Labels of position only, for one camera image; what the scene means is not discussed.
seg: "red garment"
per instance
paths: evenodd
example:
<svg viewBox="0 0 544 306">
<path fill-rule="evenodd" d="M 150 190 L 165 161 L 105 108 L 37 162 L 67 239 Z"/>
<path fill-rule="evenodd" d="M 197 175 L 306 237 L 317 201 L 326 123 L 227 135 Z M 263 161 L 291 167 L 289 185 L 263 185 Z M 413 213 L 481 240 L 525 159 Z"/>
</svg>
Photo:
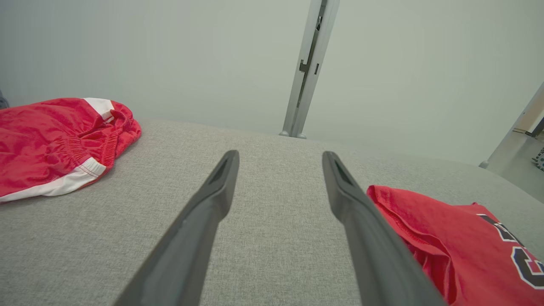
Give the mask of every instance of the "red garment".
<svg viewBox="0 0 544 306">
<path fill-rule="evenodd" d="M 97 181 L 141 134 L 124 105 L 65 98 L 0 111 L 0 202 Z"/>
<path fill-rule="evenodd" d="M 544 265 L 485 207 L 385 186 L 367 194 L 450 305 L 544 305 Z"/>
</svg>

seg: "gray fabric surface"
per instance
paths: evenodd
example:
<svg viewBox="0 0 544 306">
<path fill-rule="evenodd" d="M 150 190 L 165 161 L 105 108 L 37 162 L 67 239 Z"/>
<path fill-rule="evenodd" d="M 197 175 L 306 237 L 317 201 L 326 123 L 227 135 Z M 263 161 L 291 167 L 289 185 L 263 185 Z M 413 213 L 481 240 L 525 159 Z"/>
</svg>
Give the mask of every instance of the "gray fabric surface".
<svg viewBox="0 0 544 306">
<path fill-rule="evenodd" d="M 233 206 L 220 224 L 201 305 L 360 305 L 321 154 L 359 185 L 388 185 L 490 209 L 533 252 L 544 205 L 465 164 L 169 121 L 101 181 L 59 197 L 0 205 L 0 305 L 108 305 L 229 149 L 240 152 Z"/>
</svg>

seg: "printed number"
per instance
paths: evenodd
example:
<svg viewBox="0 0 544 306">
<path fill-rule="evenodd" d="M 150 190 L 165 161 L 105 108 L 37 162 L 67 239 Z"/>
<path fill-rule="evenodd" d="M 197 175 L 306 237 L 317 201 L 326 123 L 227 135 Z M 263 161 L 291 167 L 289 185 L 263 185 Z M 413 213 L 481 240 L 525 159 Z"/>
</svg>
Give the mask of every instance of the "printed number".
<svg viewBox="0 0 544 306">
<path fill-rule="evenodd" d="M 512 248 L 511 256 L 512 261 L 520 274 L 520 278 L 535 289 L 544 289 L 544 265 L 540 261 L 536 259 L 533 261 L 529 257 L 529 254 L 527 254 L 525 251 L 525 246 L 504 226 L 504 224 L 496 222 L 488 215 L 479 213 L 478 216 L 482 217 L 484 220 L 493 225 L 498 230 L 503 241 L 515 242 L 520 245 Z M 534 262 L 534 264 L 540 269 L 540 272 L 533 272 L 531 266 L 529 265 L 530 262 Z"/>
<path fill-rule="evenodd" d="M 488 215 L 484 215 L 482 213 L 479 213 L 478 216 L 482 217 L 484 220 L 486 220 L 487 222 L 491 223 L 491 225 L 496 227 L 503 241 L 517 242 L 520 244 L 520 246 L 524 247 L 521 241 L 519 241 L 519 239 L 516 238 L 516 236 L 512 235 L 512 233 L 502 223 L 496 222 L 495 220 L 491 219 Z"/>
<path fill-rule="evenodd" d="M 522 247 L 512 248 L 512 260 L 516 264 L 521 279 L 535 289 L 544 289 L 544 265 L 541 262 L 538 260 L 534 261 L 540 268 L 540 272 L 533 272 L 529 266 L 532 259 Z"/>
</svg>

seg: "metal bracket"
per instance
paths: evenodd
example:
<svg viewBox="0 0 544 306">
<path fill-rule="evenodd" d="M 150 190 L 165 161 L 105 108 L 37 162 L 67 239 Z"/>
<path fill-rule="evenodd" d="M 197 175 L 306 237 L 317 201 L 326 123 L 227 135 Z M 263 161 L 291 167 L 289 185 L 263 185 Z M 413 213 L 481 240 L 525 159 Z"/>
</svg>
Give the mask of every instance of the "metal bracket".
<svg viewBox="0 0 544 306">
<path fill-rule="evenodd" d="M 319 64 L 323 62 L 337 10 L 338 0 L 312 0 L 310 4 L 306 30 L 302 38 L 302 46 L 297 62 L 298 68 L 293 79 L 283 131 L 280 133 L 282 136 L 306 138 L 301 133 L 302 126 L 306 120 L 309 99 L 311 99 L 316 86 Z M 306 99 L 308 106 L 304 107 L 300 112 L 301 105 L 304 104 L 305 94 L 310 97 Z"/>
<path fill-rule="evenodd" d="M 4 98 L 2 95 L 2 91 L 0 90 L 0 109 L 5 109 L 9 107 L 8 100 Z"/>
</svg>

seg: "couch cushion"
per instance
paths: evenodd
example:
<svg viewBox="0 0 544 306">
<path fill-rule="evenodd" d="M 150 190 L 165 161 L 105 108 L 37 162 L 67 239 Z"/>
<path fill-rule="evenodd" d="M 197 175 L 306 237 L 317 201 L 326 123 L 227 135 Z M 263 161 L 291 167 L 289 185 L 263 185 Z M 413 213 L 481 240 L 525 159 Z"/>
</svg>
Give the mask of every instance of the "couch cushion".
<svg viewBox="0 0 544 306">
<path fill-rule="evenodd" d="M 99 182 L 0 205 L 1 305 L 115 301 L 225 151 L 240 152 L 201 305 L 360 305 L 321 156 L 335 151 L 359 185 L 388 185 L 452 205 L 485 205 L 544 258 L 544 205 L 487 170 L 281 136 L 143 121 L 142 137 Z"/>
</svg>

